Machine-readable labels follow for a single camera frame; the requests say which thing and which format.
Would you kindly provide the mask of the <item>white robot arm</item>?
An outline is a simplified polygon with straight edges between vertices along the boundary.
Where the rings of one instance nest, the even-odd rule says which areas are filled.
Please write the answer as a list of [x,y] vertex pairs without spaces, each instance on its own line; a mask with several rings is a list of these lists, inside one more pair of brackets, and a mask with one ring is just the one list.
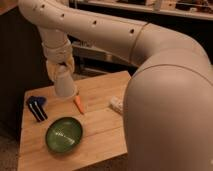
[[69,0],[19,0],[47,59],[68,36],[137,66],[124,96],[129,171],[213,171],[213,66],[193,38],[152,23],[77,10]]

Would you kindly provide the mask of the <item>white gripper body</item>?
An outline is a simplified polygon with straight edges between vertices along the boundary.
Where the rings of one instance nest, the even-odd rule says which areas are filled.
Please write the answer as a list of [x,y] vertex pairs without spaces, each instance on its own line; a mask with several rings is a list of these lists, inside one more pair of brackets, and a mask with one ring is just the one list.
[[50,48],[45,44],[42,44],[42,47],[46,58],[48,77],[52,82],[56,80],[57,71],[62,64],[65,65],[70,73],[74,72],[75,62],[73,58],[73,49],[69,40],[60,47]]

